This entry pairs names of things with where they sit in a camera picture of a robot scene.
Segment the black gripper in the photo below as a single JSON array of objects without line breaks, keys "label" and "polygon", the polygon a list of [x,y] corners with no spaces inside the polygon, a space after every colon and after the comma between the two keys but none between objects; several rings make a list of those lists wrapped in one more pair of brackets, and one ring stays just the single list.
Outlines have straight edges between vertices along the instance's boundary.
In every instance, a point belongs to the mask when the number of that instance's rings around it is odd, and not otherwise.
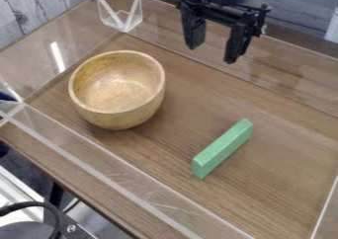
[{"label": "black gripper", "polygon": [[265,33],[267,16],[273,7],[264,0],[178,0],[177,9],[185,43],[192,50],[205,42],[206,19],[225,26],[234,25],[225,53],[225,62],[233,64],[246,53],[253,36],[260,37]]}]

